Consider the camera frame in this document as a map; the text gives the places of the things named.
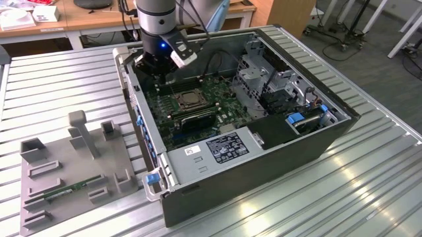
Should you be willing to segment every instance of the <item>gray post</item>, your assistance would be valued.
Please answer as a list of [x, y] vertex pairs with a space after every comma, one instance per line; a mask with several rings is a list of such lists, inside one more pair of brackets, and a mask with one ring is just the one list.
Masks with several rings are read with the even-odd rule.
[[85, 123], [87, 123], [85, 112], [83, 110], [79, 110], [79, 111], [73, 111], [68, 113], [68, 123], [72, 127], [77, 128], [79, 133], [85, 141], [85, 144], [88, 146], [88, 149], [91, 151], [93, 158], [100, 157], [100, 152], [95, 146], [92, 137], [85, 127]]

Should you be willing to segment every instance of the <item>floor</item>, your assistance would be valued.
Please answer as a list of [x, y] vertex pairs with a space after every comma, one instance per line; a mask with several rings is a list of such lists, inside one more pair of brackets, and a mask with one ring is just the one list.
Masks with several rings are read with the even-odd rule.
[[[326, 26], [335, 21], [335, 16], [346, 0], [336, 4], [331, 19]], [[318, 0], [318, 7], [323, 11], [328, 6], [330, 0]], [[359, 11], [361, 4], [355, 6], [344, 21], [350, 26], [354, 16]], [[363, 29], [374, 13], [367, 9], [358, 29]], [[403, 54], [399, 53], [393, 59], [387, 58], [394, 45], [403, 36], [398, 30], [403, 22], [389, 16], [381, 15], [371, 31], [367, 33], [367, 43], [363, 49], [344, 62], [336, 62], [322, 54], [322, 49], [335, 40], [319, 35], [316, 32], [310, 36], [302, 36], [304, 45], [343, 73], [343, 75], [378, 100], [382, 105], [419, 132], [422, 133], [422, 81], [409, 74], [402, 65]], [[410, 42], [415, 43], [422, 35], [415, 33]], [[326, 53], [330, 57], [342, 59], [357, 51], [350, 48], [340, 52], [339, 48], [330, 47]], [[415, 59], [422, 65], [422, 57]], [[414, 74], [419, 74], [418, 69], [406, 59], [406, 67]]]

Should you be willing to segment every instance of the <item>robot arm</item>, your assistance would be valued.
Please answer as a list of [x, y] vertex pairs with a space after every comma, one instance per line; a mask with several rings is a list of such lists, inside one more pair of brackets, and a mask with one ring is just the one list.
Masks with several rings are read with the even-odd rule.
[[178, 3], [176, 0], [136, 0], [144, 53], [135, 61], [146, 74], [163, 79], [198, 58], [202, 45], [187, 42], [176, 25], [206, 21], [207, 31], [218, 31], [228, 4], [228, 0], [196, 0], [195, 3], [191, 0], [178, 0]]

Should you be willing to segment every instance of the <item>sticker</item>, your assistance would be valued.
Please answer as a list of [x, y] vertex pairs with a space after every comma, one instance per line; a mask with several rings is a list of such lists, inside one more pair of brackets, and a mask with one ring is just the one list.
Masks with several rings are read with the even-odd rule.
[[190, 156], [191, 154], [195, 154], [198, 152], [200, 152], [199, 146], [194, 146], [194, 147], [184, 149], [184, 153], [187, 156]]
[[64, 28], [49, 28], [49, 29], [41, 29], [41, 32], [49, 32], [49, 31], [63, 31]]
[[218, 163], [224, 163], [250, 151], [242, 142], [238, 133], [231, 133], [211, 141], [207, 141], [207, 146]]

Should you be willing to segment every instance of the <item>white box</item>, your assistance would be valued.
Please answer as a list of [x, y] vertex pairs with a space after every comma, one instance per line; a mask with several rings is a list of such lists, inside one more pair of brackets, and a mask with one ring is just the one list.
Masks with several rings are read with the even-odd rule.
[[32, 16], [36, 22], [56, 22], [59, 21], [60, 13], [56, 6], [36, 6]]
[[319, 24], [319, 18], [322, 20], [323, 18], [323, 11], [320, 11], [319, 9], [316, 9], [314, 7], [312, 11], [311, 11], [311, 18], [310, 18], [310, 21], [307, 23], [307, 26], [311, 25], [311, 26], [315, 26], [318, 27], [318, 24]]
[[33, 26], [36, 25], [29, 12], [24, 17], [19, 19], [7, 18], [4, 16], [0, 17], [0, 28], [3, 31], [16, 30]]

